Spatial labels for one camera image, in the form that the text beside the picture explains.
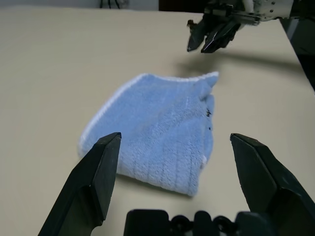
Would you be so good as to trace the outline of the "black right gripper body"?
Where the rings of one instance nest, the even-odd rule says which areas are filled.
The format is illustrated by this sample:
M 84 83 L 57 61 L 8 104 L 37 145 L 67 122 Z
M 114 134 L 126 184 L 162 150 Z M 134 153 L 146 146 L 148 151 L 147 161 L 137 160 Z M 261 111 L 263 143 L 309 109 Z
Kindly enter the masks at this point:
M 219 17 L 220 20 L 233 20 L 236 23 L 257 26 L 261 16 L 254 12 L 253 0 L 210 0 L 204 13 Z

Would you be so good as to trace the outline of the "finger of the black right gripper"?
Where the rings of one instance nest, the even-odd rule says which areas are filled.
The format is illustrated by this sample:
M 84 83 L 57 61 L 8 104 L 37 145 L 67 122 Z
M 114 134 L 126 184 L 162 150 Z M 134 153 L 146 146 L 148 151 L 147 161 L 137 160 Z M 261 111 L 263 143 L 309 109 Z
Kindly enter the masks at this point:
M 195 23 L 193 20 L 188 20 L 187 27 L 190 30 L 189 41 L 187 45 L 187 51 L 195 51 L 204 42 L 207 35 L 207 23 L 205 20 L 201 20 L 199 23 Z
M 229 42 L 234 39 L 234 36 L 240 26 L 241 24 L 236 22 L 227 22 L 218 25 L 207 35 L 205 44 L 201 49 L 201 53 L 210 54 L 220 48 L 225 48 Z

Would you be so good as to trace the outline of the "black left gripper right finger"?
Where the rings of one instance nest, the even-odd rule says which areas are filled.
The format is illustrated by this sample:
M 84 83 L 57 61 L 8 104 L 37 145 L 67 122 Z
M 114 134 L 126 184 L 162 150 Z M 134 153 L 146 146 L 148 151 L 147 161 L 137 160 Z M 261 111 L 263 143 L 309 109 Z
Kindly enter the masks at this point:
M 249 209 L 268 214 L 280 236 L 313 236 L 315 203 L 293 173 L 258 140 L 233 133 L 230 141 Z

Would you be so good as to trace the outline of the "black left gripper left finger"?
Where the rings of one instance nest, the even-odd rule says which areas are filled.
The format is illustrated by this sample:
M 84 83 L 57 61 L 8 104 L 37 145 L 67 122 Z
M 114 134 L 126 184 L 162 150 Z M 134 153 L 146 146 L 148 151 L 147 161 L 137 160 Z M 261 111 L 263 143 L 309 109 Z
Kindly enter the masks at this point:
M 121 133 L 100 138 L 73 168 L 39 235 L 89 236 L 109 209 L 118 165 Z

